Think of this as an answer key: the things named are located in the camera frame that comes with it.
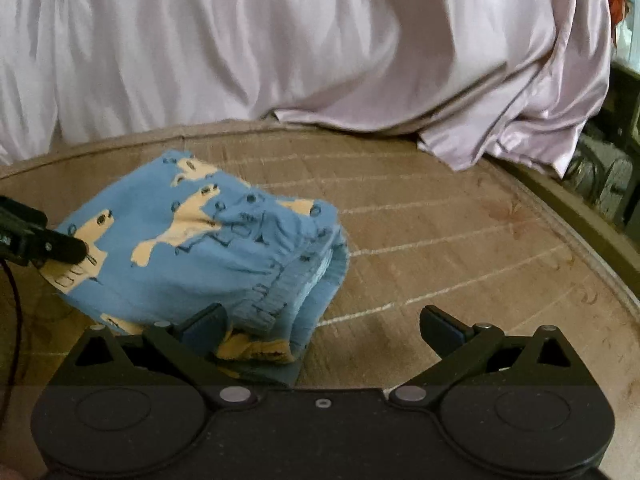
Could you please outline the blue pants with yellow vehicles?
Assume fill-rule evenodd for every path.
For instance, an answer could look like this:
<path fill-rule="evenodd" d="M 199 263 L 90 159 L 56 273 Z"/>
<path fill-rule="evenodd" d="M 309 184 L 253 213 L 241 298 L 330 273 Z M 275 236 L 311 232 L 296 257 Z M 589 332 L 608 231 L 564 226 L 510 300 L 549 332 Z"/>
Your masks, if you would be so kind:
<path fill-rule="evenodd" d="M 333 205 L 271 195 L 188 152 L 130 172 L 58 229 L 88 255 L 47 262 L 41 276 L 89 318 L 134 335 L 221 304 L 228 328 L 213 361 L 285 385 L 348 269 Z"/>

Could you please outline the grey patterned handbag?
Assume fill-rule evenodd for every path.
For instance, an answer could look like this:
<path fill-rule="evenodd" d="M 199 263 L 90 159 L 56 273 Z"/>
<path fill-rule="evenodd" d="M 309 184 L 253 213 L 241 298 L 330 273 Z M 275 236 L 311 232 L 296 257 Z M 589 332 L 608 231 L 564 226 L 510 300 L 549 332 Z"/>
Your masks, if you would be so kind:
<path fill-rule="evenodd" d="M 627 153 L 612 143 L 582 134 L 562 185 L 605 220 L 621 226 L 636 177 L 634 160 Z"/>

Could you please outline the pink satin bed sheet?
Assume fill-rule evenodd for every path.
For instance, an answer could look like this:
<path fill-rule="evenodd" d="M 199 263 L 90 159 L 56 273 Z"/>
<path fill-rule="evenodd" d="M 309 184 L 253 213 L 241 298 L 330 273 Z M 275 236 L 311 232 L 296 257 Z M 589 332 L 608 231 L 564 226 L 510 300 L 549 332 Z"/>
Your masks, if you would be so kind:
<path fill-rule="evenodd" d="M 1 0 L 1 159 L 272 116 L 564 174 L 608 0 Z"/>

